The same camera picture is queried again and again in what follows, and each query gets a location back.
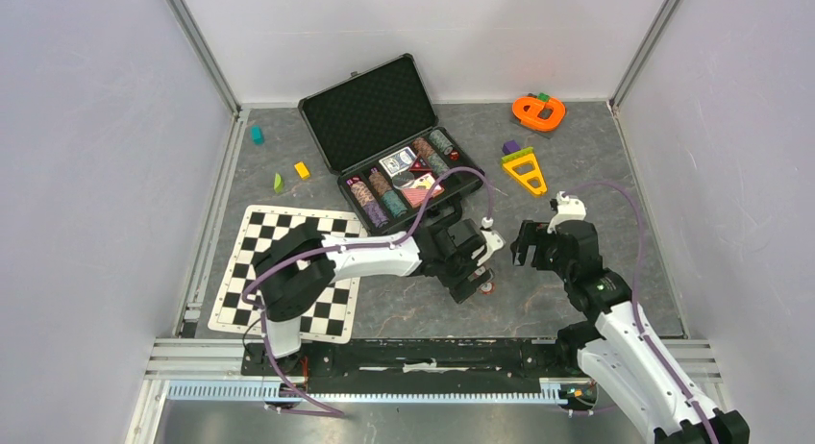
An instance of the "yellow block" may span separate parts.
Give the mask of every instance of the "yellow block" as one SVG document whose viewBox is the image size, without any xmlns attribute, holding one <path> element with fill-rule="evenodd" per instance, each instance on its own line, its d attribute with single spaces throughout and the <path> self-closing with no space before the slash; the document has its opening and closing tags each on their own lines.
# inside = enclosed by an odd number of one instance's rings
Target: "yellow block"
<svg viewBox="0 0 815 444">
<path fill-rule="evenodd" d="M 532 170 L 524 174 L 518 173 L 518 168 L 528 164 L 532 166 Z M 526 155 L 516 159 L 507 160 L 502 163 L 501 166 L 513 180 L 526 188 L 531 195 L 540 197 L 546 193 L 546 182 L 543 181 L 543 172 L 540 171 L 540 165 L 537 164 L 537 158 L 533 152 L 528 152 Z"/>
<path fill-rule="evenodd" d="M 300 175 L 300 178 L 303 180 L 307 180 L 311 176 L 309 169 L 306 168 L 306 165 L 302 162 L 295 163 L 294 168 L 297 170 L 297 174 Z"/>
</svg>

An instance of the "black cable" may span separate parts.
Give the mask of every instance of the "black cable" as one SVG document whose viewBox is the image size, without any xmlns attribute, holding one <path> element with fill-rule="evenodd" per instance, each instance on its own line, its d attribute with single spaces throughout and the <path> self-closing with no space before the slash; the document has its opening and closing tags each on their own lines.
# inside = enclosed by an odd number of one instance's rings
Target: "black cable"
<svg viewBox="0 0 815 444">
<path fill-rule="evenodd" d="M 249 331 L 251 331 L 252 328 L 258 324 L 258 322 L 260 322 L 260 317 L 258 318 L 257 321 L 253 322 L 252 324 L 249 325 L 249 327 L 246 328 L 246 332 L 244 332 L 243 336 L 240 338 L 240 341 L 243 342 L 243 350 L 246 352 L 249 351 L 249 347 L 246 346 L 246 335 L 249 334 Z"/>
</svg>

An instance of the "open black briefcase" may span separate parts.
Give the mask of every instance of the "open black briefcase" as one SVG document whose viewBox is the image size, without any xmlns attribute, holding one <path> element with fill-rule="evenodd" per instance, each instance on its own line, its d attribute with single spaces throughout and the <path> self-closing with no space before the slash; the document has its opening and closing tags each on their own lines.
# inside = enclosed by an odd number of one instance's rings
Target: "open black briefcase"
<svg viewBox="0 0 815 444">
<path fill-rule="evenodd" d="M 409 54 L 300 101 L 342 194 L 371 235 L 406 230 L 432 181 L 446 169 L 483 170 L 442 127 Z M 461 200 L 482 186 L 454 173 L 433 195 L 428 217 L 445 226 L 461 218 Z"/>
</svg>

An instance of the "gray marble tabletop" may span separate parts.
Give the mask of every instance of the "gray marble tabletop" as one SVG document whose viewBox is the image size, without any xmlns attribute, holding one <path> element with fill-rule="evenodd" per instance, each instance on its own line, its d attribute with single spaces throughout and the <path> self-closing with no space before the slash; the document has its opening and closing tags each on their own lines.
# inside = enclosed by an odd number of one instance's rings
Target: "gray marble tabletop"
<svg viewBox="0 0 815 444">
<path fill-rule="evenodd" d="M 596 180 L 615 181 L 634 191 L 633 176 L 622 140 L 605 103 L 567 103 L 560 127 L 546 138 L 511 119 L 509 104 L 436 105 L 444 126 L 495 186 L 495 226 L 507 241 L 514 240 L 522 220 L 549 220 L 549 199 L 560 190 Z M 265 137 L 255 145 L 249 128 L 260 126 Z M 352 211 L 320 157 L 303 120 L 294 109 L 252 110 L 243 136 L 235 179 L 215 250 L 199 338 L 234 337 L 207 328 L 237 230 L 247 206 L 253 204 L 304 209 Z M 509 139 L 533 146 L 549 192 L 532 197 L 501 168 L 501 147 Z M 302 181 L 294 164 L 303 161 L 311 172 Z M 273 189 L 275 173 L 284 177 L 280 194 Z M 623 196 L 603 187 L 580 193 L 587 219 L 600 236 L 606 266 L 630 282 L 637 253 L 633 213 Z M 483 189 L 467 197 L 464 214 L 477 222 L 486 211 Z M 681 335 L 673 296 L 651 230 L 641 277 L 641 303 L 660 335 Z M 457 305 L 435 279 L 368 277 L 361 280 L 353 337 L 543 336 L 581 320 L 569 305 L 554 273 L 514 267 L 508 246 L 489 262 L 496 290 L 477 293 Z"/>
</svg>

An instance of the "robotic arm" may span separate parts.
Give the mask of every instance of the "robotic arm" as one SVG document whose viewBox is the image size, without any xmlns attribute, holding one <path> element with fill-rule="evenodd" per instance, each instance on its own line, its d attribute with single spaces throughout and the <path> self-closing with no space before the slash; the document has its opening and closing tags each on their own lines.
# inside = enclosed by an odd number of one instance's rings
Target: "robotic arm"
<svg viewBox="0 0 815 444">
<path fill-rule="evenodd" d="M 327 285 L 336 281 L 375 275 L 437 277 L 456 303 L 463 302 L 480 287 L 492 285 L 493 272 L 483 265 L 504 247 L 504 240 L 489 226 L 485 221 L 479 230 L 469 219 L 450 227 L 434 224 L 417 229 L 402 242 L 399 240 L 406 233 L 342 238 L 321 234 L 306 224 L 292 229 L 275 242 L 274 248 L 255 257 L 257 275 L 307 251 L 328 247 L 338 250 L 297 261 L 259 286 L 275 358 L 300 350 L 300 316 Z M 382 247 L 354 247 L 376 243 Z"/>
<path fill-rule="evenodd" d="M 603 267 L 597 230 L 583 221 L 583 203 L 559 193 L 552 206 L 552 221 L 524 221 L 510 250 L 516 266 L 529 260 L 535 269 L 554 271 L 569 302 L 587 318 L 557 333 L 562 359 L 597 381 L 648 444 L 710 442 L 702 414 L 720 443 L 747 443 L 750 431 L 738 411 L 723 413 L 704 395 L 640 307 L 640 324 L 635 321 L 631 289 Z"/>
</svg>

